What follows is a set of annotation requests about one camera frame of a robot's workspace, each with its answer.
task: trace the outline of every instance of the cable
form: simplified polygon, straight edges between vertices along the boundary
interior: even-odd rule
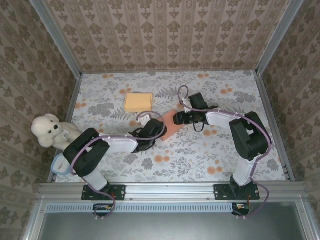
[[[164,131],[166,130],[166,123],[165,123],[165,119],[164,117],[155,112],[155,111],[143,111],[141,113],[139,113],[137,116],[136,116],[136,120],[138,120],[139,116],[141,116],[142,114],[146,114],[146,113],[151,113],[151,114],[156,114],[160,117],[160,119],[162,120],[163,122],[163,128],[161,130],[161,132],[157,135],[157,136],[154,136],[154,137],[147,137],[147,138],[142,138],[142,137],[134,137],[134,136],[128,136],[128,135],[103,135],[103,136],[99,136],[93,140],[91,140],[89,143],[87,143],[79,152],[78,154],[75,156],[75,158],[73,159],[72,163],[71,163],[71,166],[70,166],[70,173],[75,176],[77,175],[76,172],[74,172],[74,166],[76,164],[76,162],[78,161],[79,157],[81,156],[81,154],[87,149],[89,148],[92,144],[94,144],[96,141],[99,141],[101,139],[108,139],[108,138],[111,138],[111,139],[134,139],[134,140],[155,140],[155,139],[158,139],[162,136],[162,134],[164,133]],[[116,200],[114,197],[112,197],[111,195],[107,194],[107,193],[104,193],[102,191],[98,191],[96,190],[93,186],[91,186],[84,178],[82,178],[86,184],[89,186],[89,188],[94,191],[95,193],[97,194],[101,194],[101,195],[104,195],[108,198],[110,198],[112,201],[113,201],[113,207],[111,209],[111,211],[104,217],[109,217],[115,210],[115,207],[116,207]],[[96,207],[94,209],[94,215],[97,217],[97,208]]]
[[[103,136],[99,136],[96,137],[95,139],[91,140],[90,142],[88,142],[79,152],[78,154],[75,156],[75,158],[73,159],[72,163],[71,163],[71,167],[70,167],[70,172],[73,176],[77,175],[76,172],[74,172],[74,166],[78,160],[78,158],[81,156],[81,154],[87,149],[89,148],[92,144],[94,144],[95,142],[101,140],[101,139],[133,139],[133,140],[155,140],[158,139],[162,136],[162,134],[164,133],[164,131],[166,130],[166,123],[165,123],[165,119],[162,115],[160,115],[159,113],[155,112],[155,111],[143,111],[141,113],[138,114],[138,116],[136,116],[136,120],[138,120],[139,116],[141,116],[142,114],[146,114],[146,113],[151,113],[151,114],[156,114],[160,117],[160,119],[163,122],[163,129],[162,131],[157,135],[157,136],[153,136],[153,137],[146,137],[146,138],[142,138],[142,137],[134,137],[134,136],[129,136],[129,135],[103,135]]]
[[[110,212],[108,212],[108,213],[104,216],[104,218],[109,217],[109,216],[115,211],[115,209],[116,209],[116,200],[115,200],[115,198],[114,198],[113,196],[111,196],[110,194],[108,194],[108,193],[104,193],[104,192],[102,192],[102,191],[96,190],[96,189],[95,189],[93,186],[91,186],[84,178],[82,178],[82,179],[86,182],[86,184],[89,186],[89,188],[90,188],[92,191],[94,191],[94,192],[97,193],[97,194],[104,195],[104,196],[110,198],[110,199],[113,201],[113,203],[112,203],[112,209],[110,210]],[[95,216],[96,218],[98,217],[98,215],[97,215],[97,209],[100,208],[100,207],[103,207],[103,206],[106,206],[106,205],[105,205],[105,204],[100,204],[100,205],[96,205],[96,206],[95,206],[95,209],[94,209],[93,214],[94,214],[94,216]]]
[[[260,156],[255,160],[254,165],[253,165],[253,168],[252,168],[251,173],[250,173],[250,180],[251,180],[254,184],[260,186],[260,187],[263,188],[263,189],[265,189],[265,191],[266,191],[266,197],[265,197],[262,205],[261,205],[256,211],[254,211],[253,213],[248,214],[247,216],[242,216],[241,213],[235,211],[237,214],[240,214],[243,218],[247,218],[247,217],[251,217],[251,216],[255,215],[255,214],[256,214],[257,212],[259,212],[259,211],[263,208],[263,206],[267,203],[267,201],[268,201],[268,199],[269,199],[269,195],[270,195],[269,190],[268,190],[265,186],[263,186],[262,184],[256,182],[256,181],[253,179],[253,175],[254,175],[255,170],[256,170],[256,168],[257,168],[258,162],[259,162],[261,159],[263,159],[264,157],[266,157],[266,156],[270,153],[270,151],[271,151],[272,143],[271,143],[271,141],[270,141],[270,139],[269,139],[269,135],[266,133],[266,131],[265,131],[261,126],[259,126],[259,124],[257,124],[255,121],[252,121],[251,119],[247,118],[246,116],[244,116],[244,115],[242,115],[242,114],[238,114],[238,113],[234,113],[234,112],[230,112],[230,111],[225,111],[225,110],[221,110],[221,109],[216,109],[216,108],[215,108],[215,109],[208,109],[208,110],[194,109],[194,108],[192,108],[192,107],[189,107],[189,106],[185,105],[184,102],[183,102],[182,99],[181,99],[181,96],[180,96],[180,95],[181,95],[181,89],[182,89],[182,88],[185,88],[185,89],[186,89],[186,95],[184,96],[184,98],[187,98],[187,97],[188,97],[188,95],[189,95],[189,88],[188,88],[188,86],[186,86],[186,85],[182,85],[182,86],[180,86],[179,89],[177,90],[179,102],[180,102],[185,108],[187,108],[187,109],[189,109],[189,110],[191,110],[191,111],[195,111],[195,112],[206,112],[206,113],[216,112],[216,113],[223,113],[223,114],[227,114],[227,115],[230,115],[230,116],[236,116],[236,117],[242,118],[242,119],[248,121],[249,123],[251,123],[252,125],[254,125],[254,126],[264,135],[264,137],[265,137],[265,139],[266,139],[266,141],[267,141],[267,143],[268,143],[268,149],[267,149],[267,151],[265,152],[265,154],[260,155]]]
[[[201,130],[200,130],[200,131],[197,131],[197,129],[196,129],[196,123],[195,123],[195,122],[193,123],[193,129],[194,129],[194,131],[195,131],[196,133],[201,133],[201,132],[204,130],[204,128],[205,128],[205,124],[202,123],[202,128],[201,128]]]

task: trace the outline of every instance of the pink sponge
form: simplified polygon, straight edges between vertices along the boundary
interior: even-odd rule
[[[177,113],[177,111],[172,109],[171,111],[167,112],[163,116],[167,131],[166,131],[166,134],[163,137],[161,137],[162,141],[167,140],[168,138],[170,138],[171,136],[173,136],[174,134],[179,132],[179,130],[185,126],[184,124],[183,125],[175,125],[173,117],[176,113]]]

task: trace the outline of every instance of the floral tablecloth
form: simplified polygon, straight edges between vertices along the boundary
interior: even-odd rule
[[[136,113],[124,110],[126,93],[153,93],[152,110],[165,114],[183,110],[177,97],[181,85],[189,87],[190,95],[202,93],[209,106],[242,114],[257,112],[271,134],[252,71],[85,74],[72,122],[82,131],[96,128],[105,134],[126,134],[139,127]],[[98,169],[117,183],[229,181],[240,158],[228,130],[205,126],[203,132],[195,132],[193,125],[187,125],[148,151],[106,154]],[[258,164],[254,177],[285,180],[275,146]],[[59,175],[56,182],[82,180]]]

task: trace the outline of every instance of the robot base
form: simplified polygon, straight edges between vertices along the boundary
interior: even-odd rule
[[[239,186],[233,179],[230,178],[229,184],[213,185],[215,200],[259,200],[260,194],[258,186],[253,182],[245,186]]]
[[[108,183],[100,192],[114,197],[116,201],[124,201],[126,196],[126,185],[110,185]],[[84,185],[81,200],[83,201],[111,201],[110,198],[91,190],[88,185]]]

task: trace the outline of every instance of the metal frame bar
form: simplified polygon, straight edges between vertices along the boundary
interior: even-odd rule
[[[114,183],[126,185],[126,202],[131,203],[243,203],[243,200],[215,200],[214,185],[228,182],[200,183]],[[268,188],[269,202],[297,202],[306,200],[302,182],[262,181]],[[40,184],[36,202],[83,203],[81,200],[84,183]],[[267,193],[259,187],[261,203]],[[111,201],[89,201],[90,203],[111,203]]]
[[[266,117],[268,119],[268,122],[270,124],[271,133],[274,139],[275,147],[278,151],[279,157],[281,159],[281,162],[285,164],[287,174],[289,176],[290,181],[295,181],[294,172],[292,171],[291,164],[289,162],[289,158],[285,149],[284,142],[282,141],[280,131],[277,125],[277,121],[274,115],[274,112],[272,110],[270,100],[267,94],[267,90],[264,85],[264,81],[262,79],[261,74],[255,74],[254,75],[256,85],[258,87],[261,101],[265,110]]]
[[[72,97],[71,97],[69,108],[68,108],[68,112],[66,113],[66,116],[65,116],[65,121],[67,123],[71,123],[72,117],[74,115],[78,95],[79,95],[80,88],[81,88],[81,83],[82,83],[82,78],[77,79],[75,82]]]
[[[47,203],[46,213],[94,213],[94,203]],[[136,203],[119,202],[114,213],[232,213],[232,203],[205,202],[205,203]],[[106,210],[97,210],[96,213],[106,213]]]
[[[221,72],[221,71],[232,71],[235,69],[232,68],[201,68],[201,69],[157,69],[157,70],[129,70],[129,71],[93,71],[87,72],[84,71],[82,74],[140,74],[140,73],[178,73],[178,72]],[[236,69],[236,71],[255,71],[254,68],[242,68]]]
[[[292,21],[294,20],[298,10],[300,9],[304,0],[292,0],[289,2],[287,8],[284,11],[278,25],[275,28],[275,31],[266,46],[262,57],[260,58],[256,70],[258,74],[261,74],[265,71],[270,62],[272,56],[276,52],[280,42],[282,41],[283,37],[285,36],[289,26],[291,25]]]
[[[40,16],[45,28],[51,35],[55,45],[58,47],[60,53],[68,64],[70,70],[72,71],[75,78],[78,80],[81,78],[81,68],[78,65],[76,59],[74,58],[68,44],[63,38],[59,28],[57,27],[54,19],[51,17],[49,10],[47,9],[43,0],[30,0],[35,11]]]
[[[306,202],[301,199],[300,201],[297,201],[295,204],[306,239],[320,239],[319,227],[316,223],[315,215],[311,209],[310,202]]]
[[[46,214],[47,203],[37,202],[34,204],[23,240],[38,240]]]

